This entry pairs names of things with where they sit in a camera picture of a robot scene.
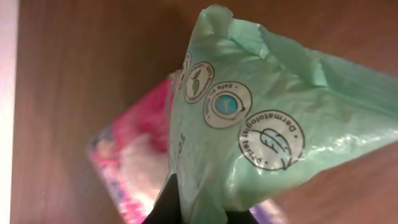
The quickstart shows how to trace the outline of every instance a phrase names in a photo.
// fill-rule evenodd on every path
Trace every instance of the colorful packaging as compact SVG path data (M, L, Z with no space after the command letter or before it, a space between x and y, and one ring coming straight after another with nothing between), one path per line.
M179 74L172 76L179 79ZM128 224L144 221L167 175L169 134L165 114L172 101L172 95L166 99L171 83L163 81L132 105L90 146L90 158ZM282 224L284 220L271 201L253 208L252 213L265 220L263 223Z

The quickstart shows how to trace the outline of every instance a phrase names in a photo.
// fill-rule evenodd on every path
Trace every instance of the blue circle icon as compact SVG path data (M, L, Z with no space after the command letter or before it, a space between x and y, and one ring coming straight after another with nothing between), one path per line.
M238 110L238 102L229 95L221 95L216 99L216 110L225 115L231 115Z

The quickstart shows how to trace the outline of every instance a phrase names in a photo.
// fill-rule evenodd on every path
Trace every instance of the green plastic bag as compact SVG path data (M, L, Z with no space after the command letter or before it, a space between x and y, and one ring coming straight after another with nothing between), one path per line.
M226 223L316 173L398 139L398 79L306 49L210 6L170 116L185 223Z

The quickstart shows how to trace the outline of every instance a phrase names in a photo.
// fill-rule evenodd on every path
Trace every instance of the black object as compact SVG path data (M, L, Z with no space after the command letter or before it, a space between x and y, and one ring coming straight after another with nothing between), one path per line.
M229 224L258 224L250 211L226 212ZM181 224L180 197L178 194L177 175L170 176L165 189L155 203L154 209L143 222L144 224Z

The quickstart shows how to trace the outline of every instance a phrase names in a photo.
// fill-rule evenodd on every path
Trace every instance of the wooden table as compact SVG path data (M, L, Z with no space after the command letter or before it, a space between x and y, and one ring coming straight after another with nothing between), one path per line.
M90 138L182 66L213 1L21 0L11 223L122 223ZM217 1L307 47L398 74L398 1ZM398 223L395 146L276 198L292 223Z

